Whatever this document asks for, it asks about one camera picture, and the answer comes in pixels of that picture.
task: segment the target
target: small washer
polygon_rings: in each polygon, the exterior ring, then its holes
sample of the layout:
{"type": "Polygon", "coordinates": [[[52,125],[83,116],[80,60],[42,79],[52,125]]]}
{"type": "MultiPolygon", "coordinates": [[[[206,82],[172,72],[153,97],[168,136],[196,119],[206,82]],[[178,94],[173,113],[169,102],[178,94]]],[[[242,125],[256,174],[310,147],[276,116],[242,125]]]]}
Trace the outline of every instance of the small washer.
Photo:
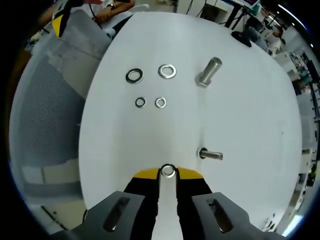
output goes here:
{"type": "Polygon", "coordinates": [[[146,99],[144,98],[144,97],[138,97],[136,100],[135,100],[135,105],[136,105],[136,107],[137,108],[140,108],[140,109],[142,109],[142,108],[144,108],[145,106],[146,106],[146,104],[147,104],[147,101],[146,101],[146,99]]]}
{"type": "Polygon", "coordinates": [[[163,109],[163,108],[165,108],[167,106],[167,101],[166,101],[166,99],[164,97],[158,97],[155,100],[155,105],[156,105],[157,108],[163,109]]]}
{"type": "Polygon", "coordinates": [[[130,71],[128,71],[127,74],[125,75],[125,80],[130,84],[137,84],[141,82],[143,78],[144,78],[144,72],[140,68],[133,68],[130,71]],[[135,80],[130,78],[130,74],[133,74],[133,73],[139,73],[139,77],[135,80]]]}
{"type": "Polygon", "coordinates": [[[173,66],[172,64],[163,64],[159,67],[158,73],[161,77],[163,77],[165,79],[172,79],[177,74],[177,70],[176,70],[175,66],[173,66]],[[164,73],[165,68],[171,69],[172,73],[170,75],[165,74],[164,73]]]}
{"type": "Polygon", "coordinates": [[[167,179],[172,178],[174,175],[176,175],[176,168],[175,166],[171,165],[171,164],[165,164],[161,167],[161,175],[164,176],[167,179]],[[171,170],[172,172],[170,174],[166,173],[165,170],[171,170]]]}

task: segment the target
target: desk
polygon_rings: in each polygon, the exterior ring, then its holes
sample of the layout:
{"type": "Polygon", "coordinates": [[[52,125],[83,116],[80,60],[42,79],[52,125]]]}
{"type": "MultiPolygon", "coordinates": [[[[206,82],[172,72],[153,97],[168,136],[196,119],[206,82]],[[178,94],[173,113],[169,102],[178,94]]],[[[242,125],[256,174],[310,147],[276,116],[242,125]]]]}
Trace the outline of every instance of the desk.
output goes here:
{"type": "MultiPolygon", "coordinates": [[[[203,174],[213,192],[245,209],[264,226],[284,214],[299,173],[301,121],[291,81],[277,62],[253,44],[246,47],[230,29],[201,18],[139,12],[109,46],[92,81],[82,116],[79,169],[88,209],[123,191],[141,169],[171,163],[203,174]],[[212,57],[222,67],[208,88],[195,77],[212,57]],[[158,68],[177,73],[161,78],[158,68]],[[133,68],[138,84],[126,82],[133,68]],[[135,100],[145,97],[144,108],[135,100]],[[165,97],[163,109],[155,100],[165,97]],[[199,159],[205,147],[222,161],[199,159]]],[[[161,180],[153,239],[181,239],[174,178],[161,180]]]]}

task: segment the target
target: person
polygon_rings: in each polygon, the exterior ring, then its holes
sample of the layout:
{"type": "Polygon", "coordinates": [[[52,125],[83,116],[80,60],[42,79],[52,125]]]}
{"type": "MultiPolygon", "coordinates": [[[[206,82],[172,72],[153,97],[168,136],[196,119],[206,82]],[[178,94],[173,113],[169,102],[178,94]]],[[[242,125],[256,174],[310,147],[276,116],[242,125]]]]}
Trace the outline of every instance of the person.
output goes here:
{"type": "MultiPolygon", "coordinates": [[[[97,24],[101,25],[107,23],[115,16],[127,12],[135,5],[136,1],[129,0],[129,2],[117,2],[116,0],[84,0],[83,3],[84,4],[82,6],[73,7],[71,9],[71,13],[81,9],[85,11],[97,24]]],[[[58,1],[53,3],[52,6],[41,14],[37,21],[38,26],[44,27],[51,22],[57,4],[58,1]]],[[[121,22],[131,15],[132,13],[124,14],[122,17],[118,16],[116,23],[121,22]]]]}
{"type": "Polygon", "coordinates": [[[271,56],[276,55],[281,48],[281,44],[284,43],[282,40],[284,30],[280,26],[277,27],[273,33],[269,34],[265,40],[262,39],[261,34],[252,26],[247,26],[243,33],[247,35],[252,42],[257,44],[261,49],[271,56]]]}
{"type": "Polygon", "coordinates": [[[269,34],[266,38],[266,44],[268,45],[269,50],[272,54],[276,54],[283,43],[282,35],[284,34],[284,30],[281,26],[278,26],[272,34],[269,34]]]}

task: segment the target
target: floor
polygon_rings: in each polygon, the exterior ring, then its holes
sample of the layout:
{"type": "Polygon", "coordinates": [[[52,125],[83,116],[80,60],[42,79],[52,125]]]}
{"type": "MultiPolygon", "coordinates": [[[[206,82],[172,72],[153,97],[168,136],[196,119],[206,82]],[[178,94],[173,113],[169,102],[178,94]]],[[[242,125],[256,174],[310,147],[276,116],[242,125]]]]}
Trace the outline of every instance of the floor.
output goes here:
{"type": "MultiPolygon", "coordinates": [[[[173,12],[170,0],[136,0],[136,6],[149,4],[149,11],[173,12]]],[[[63,166],[43,169],[25,168],[24,173],[30,183],[62,183],[79,180],[78,160],[68,161],[63,166]]],[[[82,223],[86,206],[83,200],[64,204],[29,206],[31,212],[49,234],[65,229],[73,229],[82,223]]]]}

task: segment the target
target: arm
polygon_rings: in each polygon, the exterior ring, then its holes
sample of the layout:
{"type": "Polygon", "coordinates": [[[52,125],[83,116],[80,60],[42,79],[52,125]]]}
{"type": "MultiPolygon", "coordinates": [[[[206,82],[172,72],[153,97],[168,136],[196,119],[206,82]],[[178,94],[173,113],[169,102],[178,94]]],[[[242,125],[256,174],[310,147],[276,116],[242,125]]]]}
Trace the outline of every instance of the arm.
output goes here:
{"type": "Polygon", "coordinates": [[[111,7],[108,6],[104,8],[101,12],[99,12],[99,14],[97,14],[95,17],[95,21],[98,24],[105,23],[115,15],[128,11],[130,8],[132,8],[135,5],[135,3],[136,3],[135,0],[131,0],[128,3],[116,2],[114,4],[114,9],[111,10],[111,7]]]}
{"type": "Polygon", "coordinates": [[[118,15],[119,13],[123,13],[125,11],[128,11],[130,8],[132,8],[136,4],[135,0],[131,0],[128,3],[124,2],[116,2],[114,4],[114,9],[111,10],[110,16],[111,18],[115,15],[118,15]]]}

